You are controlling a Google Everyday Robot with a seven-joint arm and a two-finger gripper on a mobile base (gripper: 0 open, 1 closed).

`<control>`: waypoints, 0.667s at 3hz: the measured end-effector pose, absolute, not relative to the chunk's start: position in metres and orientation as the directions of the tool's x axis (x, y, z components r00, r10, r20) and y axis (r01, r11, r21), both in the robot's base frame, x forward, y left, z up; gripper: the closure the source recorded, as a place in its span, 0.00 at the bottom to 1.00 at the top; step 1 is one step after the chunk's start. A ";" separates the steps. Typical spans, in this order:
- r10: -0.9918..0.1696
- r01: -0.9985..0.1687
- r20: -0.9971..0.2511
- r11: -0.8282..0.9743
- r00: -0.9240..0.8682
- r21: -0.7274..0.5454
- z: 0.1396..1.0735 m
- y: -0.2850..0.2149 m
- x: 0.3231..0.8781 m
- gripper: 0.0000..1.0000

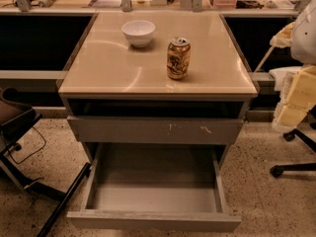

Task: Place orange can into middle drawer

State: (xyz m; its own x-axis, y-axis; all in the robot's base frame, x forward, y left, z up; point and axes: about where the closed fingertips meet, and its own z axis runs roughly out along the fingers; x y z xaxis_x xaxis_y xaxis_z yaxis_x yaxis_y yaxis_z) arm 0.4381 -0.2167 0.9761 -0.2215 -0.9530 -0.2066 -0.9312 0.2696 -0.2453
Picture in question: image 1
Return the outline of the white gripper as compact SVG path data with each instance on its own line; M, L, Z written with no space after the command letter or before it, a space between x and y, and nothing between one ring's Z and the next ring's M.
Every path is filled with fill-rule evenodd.
M278 48L291 46L291 34L295 23L282 28L270 40ZM297 72L286 72L280 90L280 101L276 105L273 129L292 131L316 106L316 66L304 65Z

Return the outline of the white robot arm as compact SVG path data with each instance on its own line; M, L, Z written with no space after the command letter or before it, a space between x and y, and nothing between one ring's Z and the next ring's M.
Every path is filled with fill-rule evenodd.
M311 0L293 23L279 31L270 45L289 46L291 57L302 63L298 72L285 73L274 112L273 128L288 133L316 106L316 0Z

